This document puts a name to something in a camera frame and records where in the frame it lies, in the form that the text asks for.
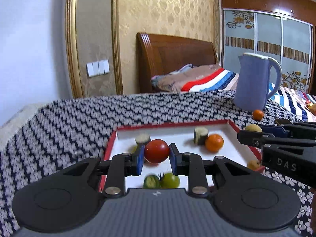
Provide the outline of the black smartphone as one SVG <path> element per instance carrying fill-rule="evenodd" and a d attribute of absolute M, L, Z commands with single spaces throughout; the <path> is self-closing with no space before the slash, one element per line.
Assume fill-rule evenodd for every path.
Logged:
<path fill-rule="evenodd" d="M 283 125 L 292 125 L 292 122 L 288 119 L 275 119 L 274 121 L 276 125 L 283 126 Z"/>

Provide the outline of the red white shallow box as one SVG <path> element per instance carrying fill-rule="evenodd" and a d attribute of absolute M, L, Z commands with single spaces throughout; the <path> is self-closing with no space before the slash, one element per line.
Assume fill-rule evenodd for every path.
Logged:
<path fill-rule="evenodd" d="M 205 127 L 209 134 L 219 134 L 224 139 L 224 145 L 218 153 L 210 153 L 204 146 L 194 144 L 194 130 L 196 127 Z M 196 153 L 205 160 L 213 160 L 217 155 L 227 157 L 232 161 L 246 166 L 250 161 L 261 161 L 261 153 L 254 147 L 240 144 L 237 140 L 239 128 L 230 120 L 197 121 L 188 123 L 165 123 L 162 125 L 141 125 L 133 127 L 118 127 L 113 131 L 107 148 L 104 152 L 104 160 L 110 160 L 117 154 L 131 153 L 136 146 L 135 138 L 139 134 L 147 133 L 151 140 L 161 139 L 168 145 L 176 144 L 180 153 Z M 159 176 L 171 172 L 169 158 L 157 165 L 144 162 L 140 176 L 125 178 L 126 192 L 130 188 L 142 188 L 144 179 L 150 174 Z"/>

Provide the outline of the black white floral tablecloth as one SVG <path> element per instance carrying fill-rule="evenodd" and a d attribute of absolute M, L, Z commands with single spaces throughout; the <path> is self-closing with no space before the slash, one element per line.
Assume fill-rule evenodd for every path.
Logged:
<path fill-rule="evenodd" d="M 44 106 L 1 148 L 1 236 L 19 230 L 11 208 L 17 190 L 90 155 L 102 156 L 118 126 L 215 119 L 248 125 L 251 116 L 234 106 L 234 94 L 105 96 Z"/>

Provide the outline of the red cherry tomato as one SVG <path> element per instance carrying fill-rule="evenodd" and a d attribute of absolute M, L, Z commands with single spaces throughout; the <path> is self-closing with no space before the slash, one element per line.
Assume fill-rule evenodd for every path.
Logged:
<path fill-rule="evenodd" d="M 144 157 L 152 163 L 162 163 L 169 157 L 169 146 L 164 140 L 155 139 L 145 146 Z"/>
<path fill-rule="evenodd" d="M 153 166 L 156 166 L 156 165 L 159 164 L 159 163 L 152 163 L 152 162 L 150 162 L 150 161 L 148 161 L 148 160 L 146 160 L 146 163 L 149 164 L 149 165 L 153 165 Z"/>

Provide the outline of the small orange kumquat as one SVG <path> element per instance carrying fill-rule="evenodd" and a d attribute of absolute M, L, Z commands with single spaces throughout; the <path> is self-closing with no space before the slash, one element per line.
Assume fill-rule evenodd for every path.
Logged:
<path fill-rule="evenodd" d="M 252 112 L 252 117 L 253 117 L 253 119 L 256 120 L 256 121 L 261 121 L 261 120 L 264 118 L 264 116 L 265 116 L 265 114 L 264 114 L 264 112 L 261 111 L 261 110 L 254 110 L 254 111 Z"/>

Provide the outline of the striped folded blanket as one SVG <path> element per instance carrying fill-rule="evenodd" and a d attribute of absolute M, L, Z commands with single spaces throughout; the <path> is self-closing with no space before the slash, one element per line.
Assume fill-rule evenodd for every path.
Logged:
<path fill-rule="evenodd" d="M 170 93 L 235 90 L 238 77 L 238 73 L 226 70 L 218 64 L 187 64 L 166 75 L 156 75 L 150 82 L 154 90 Z"/>

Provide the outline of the dark eggplant chunk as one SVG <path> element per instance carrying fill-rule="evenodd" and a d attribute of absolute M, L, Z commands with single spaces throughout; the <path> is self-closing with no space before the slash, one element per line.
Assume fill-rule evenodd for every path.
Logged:
<path fill-rule="evenodd" d="M 193 142 L 196 145 L 203 146 L 208 138 L 209 131 L 205 127 L 196 127 L 194 129 Z"/>
<path fill-rule="evenodd" d="M 136 144 L 146 145 L 150 141 L 151 141 L 151 138 L 148 133 L 140 133 L 139 135 L 135 137 Z"/>

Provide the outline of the white wall switch panel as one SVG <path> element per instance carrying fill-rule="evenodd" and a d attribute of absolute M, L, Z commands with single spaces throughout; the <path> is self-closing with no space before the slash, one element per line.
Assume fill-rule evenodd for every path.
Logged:
<path fill-rule="evenodd" d="M 108 74 L 110 72 L 109 60 L 100 60 L 86 64 L 87 75 L 89 78 Z"/>

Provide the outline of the glass sliding wardrobe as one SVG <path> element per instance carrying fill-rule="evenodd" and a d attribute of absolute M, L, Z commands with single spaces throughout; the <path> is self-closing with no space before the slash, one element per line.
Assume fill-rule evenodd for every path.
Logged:
<path fill-rule="evenodd" d="M 315 94 L 315 0 L 221 0 L 225 69 L 238 73 L 239 56 L 276 59 L 284 87 Z"/>

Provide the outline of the tan longan fruit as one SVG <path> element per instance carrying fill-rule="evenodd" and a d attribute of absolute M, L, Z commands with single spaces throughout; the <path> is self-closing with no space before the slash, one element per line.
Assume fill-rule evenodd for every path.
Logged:
<path fill-rule="evenodd" d="M 246 167 L 249 168 L 250 170 L 257 171 L 261 168 L 261 164 L 259 161 L 251 160 L 247 163 Z"/>
<path fill-rule="evenodd" d="M 246 131 L 252 131 L 252 132 L 261 132 L 262 133 L 262 128 L 259 125 L 256 124 L 250 124 L 247 125 L 244 130 Z"/>

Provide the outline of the wooden bed headboard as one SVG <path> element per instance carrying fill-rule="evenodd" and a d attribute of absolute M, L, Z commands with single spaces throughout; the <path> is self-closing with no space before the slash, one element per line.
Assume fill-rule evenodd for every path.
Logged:
<path fill-rule="evenodd" d="M 212 42 L 179 36 L 137 33 L 136 55 L 140 93 L 155 93 L 151 78 L 178 70 L 184 65 L 217 63 Z"/>

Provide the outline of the large green tomato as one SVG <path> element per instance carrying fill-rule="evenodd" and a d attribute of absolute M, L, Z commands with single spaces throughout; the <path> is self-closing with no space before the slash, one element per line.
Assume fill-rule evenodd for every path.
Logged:
<path fill-rule="evenodd" d="M 132 146 L 131 149 L 130 149 L 130 153 L 135 153 L 135 151 L 137 150 L 137 145 L 135 146 Z"/>

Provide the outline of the blue plastic pitcher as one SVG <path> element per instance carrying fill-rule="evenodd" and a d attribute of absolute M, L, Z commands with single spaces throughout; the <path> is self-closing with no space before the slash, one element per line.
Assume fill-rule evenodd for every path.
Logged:
<path fill-rule="evenodd" d="M 255 53 L 243 53 L 239 56 L 241 65 L 234 104 L 246 111 L 263 110 L 270 99 L 278 91 L 282 81 L 280 63 L 268 56 Z M 269 90 L 271 67 L 276 70 L 276 83 Z"/>

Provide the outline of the orange mandarin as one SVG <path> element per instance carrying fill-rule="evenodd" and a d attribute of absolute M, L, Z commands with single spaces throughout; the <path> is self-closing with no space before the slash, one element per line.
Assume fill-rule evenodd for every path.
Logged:
<path fill-rule="evenodd" d="M 211 153 L 217 153 L 224 145 L 224 139 L 219 134 L 211 134 L 205 141 L 206 149 Z"/>

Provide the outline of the small green tomato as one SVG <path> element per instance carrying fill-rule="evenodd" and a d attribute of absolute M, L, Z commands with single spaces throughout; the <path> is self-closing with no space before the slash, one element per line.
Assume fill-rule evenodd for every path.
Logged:
<path fill-rule="evenodd" d="M 180 179 L 172 172 L 160 174 L 160 186 L 162 189 L 174 189 L 180 185 Z"/>

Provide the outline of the green pepper piece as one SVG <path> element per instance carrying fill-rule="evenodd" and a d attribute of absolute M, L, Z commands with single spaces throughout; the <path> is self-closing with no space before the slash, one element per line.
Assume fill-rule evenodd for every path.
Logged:
<path fill-rule="evenodd" d="M 160 178 L 155 175 L 151 174 L 145 177 L 144 183 L 143 183 L 144 189 L 160 189 Z"/>

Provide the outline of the gold wall moulding frame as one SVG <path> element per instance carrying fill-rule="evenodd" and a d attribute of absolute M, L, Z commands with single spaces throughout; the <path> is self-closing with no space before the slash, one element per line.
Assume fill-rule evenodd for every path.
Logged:
<path fill-rule="evenodd" d="M 65 51 L 74 98 L 122 94 L 118 0 L 65 0 Z M 110 72 L 89 78 L 86 64 L 106 59 Z"/>

